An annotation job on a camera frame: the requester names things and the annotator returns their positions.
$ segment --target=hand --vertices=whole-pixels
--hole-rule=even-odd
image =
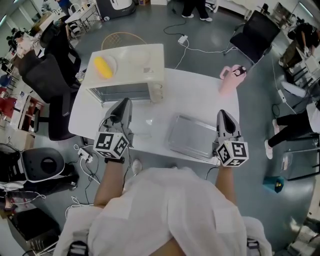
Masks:
[[[304,52],[304,55],[306,55],[306,56],[308,56],[310,54],[309,48],[306,46],[303,48],[303,52]]]

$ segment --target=red object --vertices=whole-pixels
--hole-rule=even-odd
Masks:
[[[6,91],[6,88],[0,88],[0,94]],[[12,117],[16,101],[17,99],[12,97],[6,99],[0,97],[0,111],[3,113],[3,115],[7,116],[8,118]]]

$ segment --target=white sneaker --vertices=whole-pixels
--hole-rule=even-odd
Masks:
[[[277,124],[277,120],[276,119],[272,120],[272,125],[273,125],[273,129],[274,129],[274,135],[278,134],[280,132],[280,127]]]
[[[132,172],[134,176],[137,176],[142,171],[142,163],[139,159],[135,159],[132,163]]]
[[[265,147],[266,157],[271,160],[273,157],[273,149],[272,147],[269,146],[267,139],[264,141],[264,147]]]
[[[202,21],[212,22],[212,18],[200,18]]]
[[[194,17],[193,14],[191,14],[190,16],[183,16],[183,15],[181,15],[181,16],[184,17],[184,18],[190,18],[190,19],[192,19]]]

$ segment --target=clear glass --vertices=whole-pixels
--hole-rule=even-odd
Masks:
[[[134,100],[150,100],[147,83],[121,84],[90,89],[102,103],[115,102],[125,97]]]

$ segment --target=pink mug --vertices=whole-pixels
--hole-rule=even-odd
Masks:
[[[244,66],[234,65],[233,67],[225,66],[220,73],[223,80],[219,89],[221,95],[226,95],[237,88],[237,86],[246,78],[247,70]]]

